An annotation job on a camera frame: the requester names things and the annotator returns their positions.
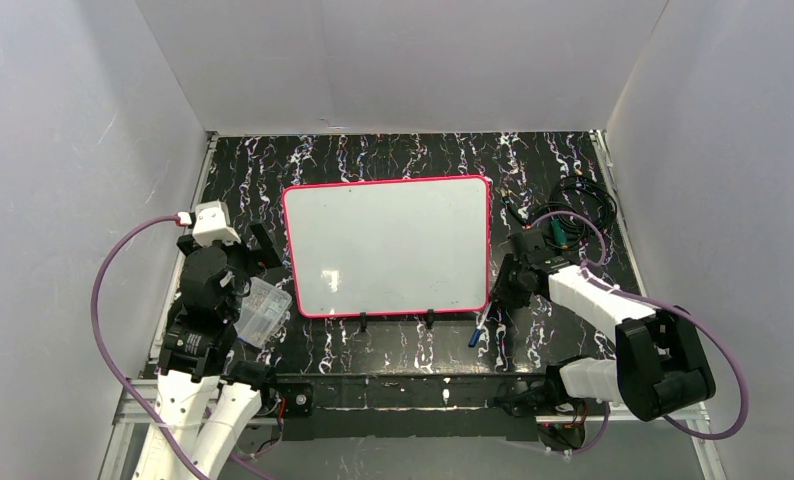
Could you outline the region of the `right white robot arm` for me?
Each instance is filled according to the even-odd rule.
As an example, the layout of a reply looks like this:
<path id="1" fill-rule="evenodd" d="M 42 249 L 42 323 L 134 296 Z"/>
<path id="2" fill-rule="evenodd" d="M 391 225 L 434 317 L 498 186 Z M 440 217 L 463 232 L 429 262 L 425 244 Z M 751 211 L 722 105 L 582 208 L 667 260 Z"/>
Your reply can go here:
<path id="1" fill-rule="evenodd" d="M 513 310 L 541 297 L 586 320 L 615 350 L 612 360 L 575 356 L 552 364 L 527 394 L 552 407 L 575 399 L 622 403 L 642 421 L 714 396 L 716 383 L 690 321 L 627 298 L 554 254 L 536 229 L 512 234 L 508 242 L 492 303 Z"/>

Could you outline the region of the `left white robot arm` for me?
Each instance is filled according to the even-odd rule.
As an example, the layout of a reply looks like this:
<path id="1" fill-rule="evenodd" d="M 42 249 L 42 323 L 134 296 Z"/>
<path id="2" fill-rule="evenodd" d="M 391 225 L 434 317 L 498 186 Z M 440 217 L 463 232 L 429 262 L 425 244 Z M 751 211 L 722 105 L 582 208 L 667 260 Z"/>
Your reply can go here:
<path id="1" fill-rule="evenodd" d="M 253 278 L 282 264 L 264 225 L 254 223 L 250 230 L 255 248 L 226 241 L 223 232 L 210 234 L 205 246 L 195 234 L 177 240 L 185 256 L 180 295 L 168 313 L 158 359 L 157 417 L 148 428 L 136 479 L 217 478 L 261 408 L 268 368 L 225 368 Z"/>

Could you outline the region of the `white blue whiteboard marker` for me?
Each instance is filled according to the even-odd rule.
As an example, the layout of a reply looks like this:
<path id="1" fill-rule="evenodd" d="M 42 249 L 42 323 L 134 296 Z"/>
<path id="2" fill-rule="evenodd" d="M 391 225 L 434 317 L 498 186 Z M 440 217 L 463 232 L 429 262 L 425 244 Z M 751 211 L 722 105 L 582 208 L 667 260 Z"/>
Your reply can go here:
<path id="1" fill-rule="evenodd" d="M 484 309 L 477 315 L 475 328 L 471 334 L 467 346 L 471 349 L 476 348 L 481 343 L 488 343 L 489 330 L 487 321 L 493 306 L 491 300 L 485 305 Z"/>

